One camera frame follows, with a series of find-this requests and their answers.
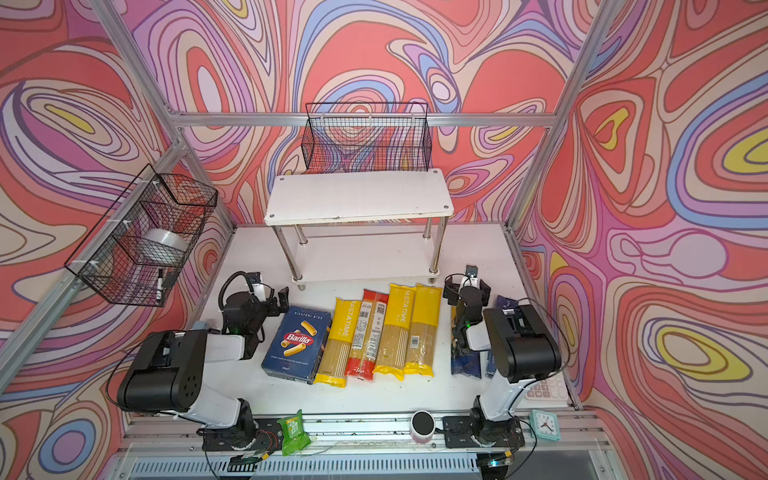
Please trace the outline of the blue Barilla spaghetti box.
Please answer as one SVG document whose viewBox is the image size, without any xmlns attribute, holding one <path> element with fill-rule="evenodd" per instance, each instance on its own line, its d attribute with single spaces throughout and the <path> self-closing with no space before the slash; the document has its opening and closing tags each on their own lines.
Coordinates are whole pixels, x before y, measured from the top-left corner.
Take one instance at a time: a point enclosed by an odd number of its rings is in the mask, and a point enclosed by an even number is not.
<svg viewBox="0 0 768 480">
<path fill-rule="evenodd" d="M 512 310 L 518 306 L 518 301 L 512 298 L 508 298 L 502 295 L 498 295 L 494 304 L 495 308 L 502 310 Z M 487 362 L 485 367 L 485 377 L 492 378 L 497 371 L 495 357 L 492 351 L 488 352 Z"/>
</svg>

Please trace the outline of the blue Barilla rigatoni box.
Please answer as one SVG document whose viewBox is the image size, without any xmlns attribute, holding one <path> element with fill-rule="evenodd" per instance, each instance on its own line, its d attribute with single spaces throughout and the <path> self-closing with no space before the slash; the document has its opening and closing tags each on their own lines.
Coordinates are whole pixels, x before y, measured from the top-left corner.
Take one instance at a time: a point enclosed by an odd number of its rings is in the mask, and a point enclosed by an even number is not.
<svg viewBox="0 0 768 480">
<path fill-rule="evenodd" d="M 331 323 L 330 312 L 290 307 L 262 361 L 262 370 L 271 377 L 313 384 Z"/>
</svg>

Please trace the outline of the clear blue spaghetti bag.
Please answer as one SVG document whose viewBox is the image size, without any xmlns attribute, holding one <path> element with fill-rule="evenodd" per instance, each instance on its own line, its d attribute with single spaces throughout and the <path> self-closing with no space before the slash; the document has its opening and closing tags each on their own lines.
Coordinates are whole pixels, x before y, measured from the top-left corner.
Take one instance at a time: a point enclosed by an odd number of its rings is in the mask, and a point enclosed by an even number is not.
<svg viewBox="0 0 768 480">
<path fill-rule="evenodd" d="M 451 374 L 454 376 L 465 376 L 481 379 L 480 353 L 467 350 L 459 345 L 459 334 L 457 327 L 457 307 L 451 307 Z"/>
</svg>

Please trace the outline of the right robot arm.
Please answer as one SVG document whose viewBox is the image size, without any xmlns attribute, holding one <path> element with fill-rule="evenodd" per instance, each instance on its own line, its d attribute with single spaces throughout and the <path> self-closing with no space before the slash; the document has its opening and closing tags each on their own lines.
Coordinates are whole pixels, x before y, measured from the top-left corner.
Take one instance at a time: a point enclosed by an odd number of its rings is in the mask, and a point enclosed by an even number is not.
<svg viewBox="0 0 768 480">
<path fill-rule="evenodd" d="M 525 445 L 515 410 L 526 389 L 563 367 L 561 347 L 530 304 L 489 306 L 491 287 L 473 274 L 446 276 L 443 297 L 455 309 L 451 324 L 454 356 L 489 351 L 496 365 L 491 383 L 475 397 L 466 416 L 445 416 L 442 431 L 450 449 Z"/>
</svg>

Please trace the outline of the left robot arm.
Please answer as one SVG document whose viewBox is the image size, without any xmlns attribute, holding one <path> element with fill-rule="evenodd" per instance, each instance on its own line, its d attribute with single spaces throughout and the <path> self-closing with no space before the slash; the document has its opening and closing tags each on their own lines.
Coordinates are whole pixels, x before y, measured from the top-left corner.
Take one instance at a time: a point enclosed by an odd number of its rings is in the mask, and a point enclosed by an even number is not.
<svg viewBox="0 0 768 480">
<path fill-rule="evenodd" d="M 169 414 L 198 423 L 205 447 L 245 450 L 258 436 L 249 402 L 214 389 L 204 381 L 204 371 L 215 363 L 252 359 L 265 340 L 265 320 L 289 310 L 289 289 L 265 300 L 249 291 L 220 299 L 223 330 L 148 337 L 117 389 L 116 403 L 125 412 Z"/>
</svg>

